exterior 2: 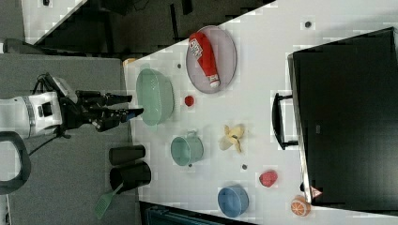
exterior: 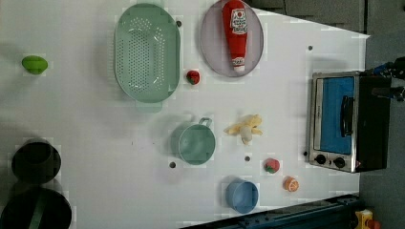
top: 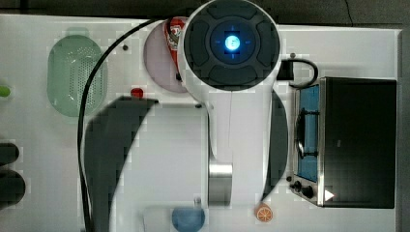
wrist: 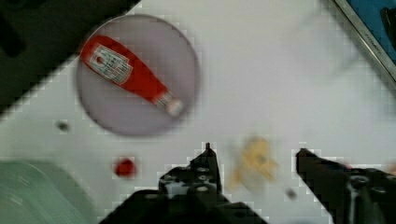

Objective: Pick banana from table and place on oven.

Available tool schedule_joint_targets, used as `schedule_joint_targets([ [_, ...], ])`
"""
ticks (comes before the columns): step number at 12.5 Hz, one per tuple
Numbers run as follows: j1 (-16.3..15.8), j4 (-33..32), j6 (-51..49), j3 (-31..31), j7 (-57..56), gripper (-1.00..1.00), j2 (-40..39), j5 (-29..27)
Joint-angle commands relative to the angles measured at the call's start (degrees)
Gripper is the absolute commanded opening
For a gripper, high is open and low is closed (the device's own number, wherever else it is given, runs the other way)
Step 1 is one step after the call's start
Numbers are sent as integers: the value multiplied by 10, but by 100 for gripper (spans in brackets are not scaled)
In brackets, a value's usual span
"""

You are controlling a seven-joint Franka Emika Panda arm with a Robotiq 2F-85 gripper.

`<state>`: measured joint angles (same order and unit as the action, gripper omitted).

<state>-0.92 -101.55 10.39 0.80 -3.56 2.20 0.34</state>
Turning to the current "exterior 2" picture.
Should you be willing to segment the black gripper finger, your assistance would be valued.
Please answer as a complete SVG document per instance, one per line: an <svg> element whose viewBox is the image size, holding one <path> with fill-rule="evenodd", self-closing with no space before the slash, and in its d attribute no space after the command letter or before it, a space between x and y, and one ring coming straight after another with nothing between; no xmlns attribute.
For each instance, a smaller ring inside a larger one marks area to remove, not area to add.
<svg viewBox="0 0 398 225"><path fill-rule="evenodd" d="M116 128L121 123L126 123L143 112L144 109L104 110L99 119L99 130Z"/></svg>
<svg viewBox="0 0 398 225"><path fill-rule="evenodd" d="M129 103L132 100L132 96L121 96L121 95L113 95L113 94L106 94L105 95L105 104L107 106L112 106L115 104L121 103Z"/></svg>

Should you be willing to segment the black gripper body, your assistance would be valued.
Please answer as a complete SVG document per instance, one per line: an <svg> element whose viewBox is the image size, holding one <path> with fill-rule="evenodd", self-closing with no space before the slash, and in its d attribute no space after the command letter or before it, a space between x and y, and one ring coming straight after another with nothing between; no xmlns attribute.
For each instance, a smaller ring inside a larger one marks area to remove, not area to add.
<svg viewBox="0 0 398 225"><path fill-rule="evenodd" d="M75 92L74 97L59 97L62 124L59 132L76 129L82 125L93 125L97 132L107 130L105 126L108 97L98 91Z"/></svg>

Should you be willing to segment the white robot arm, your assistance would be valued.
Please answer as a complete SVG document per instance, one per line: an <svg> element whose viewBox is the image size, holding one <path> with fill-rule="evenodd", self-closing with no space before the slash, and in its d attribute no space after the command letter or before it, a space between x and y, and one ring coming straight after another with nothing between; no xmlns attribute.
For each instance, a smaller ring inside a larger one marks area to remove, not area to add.
<svg viewBox="0 0 398 225"><path fill-rule="evenodd" d="M67 130L90 124L97 132L118 127L142 114L140 109L109 109L130 103L132 96L102 94L98 91L76 91L71 97L47 92L29 97L1 100L1 130L14 131L22 139L54 133L63 136Z"/></svg>

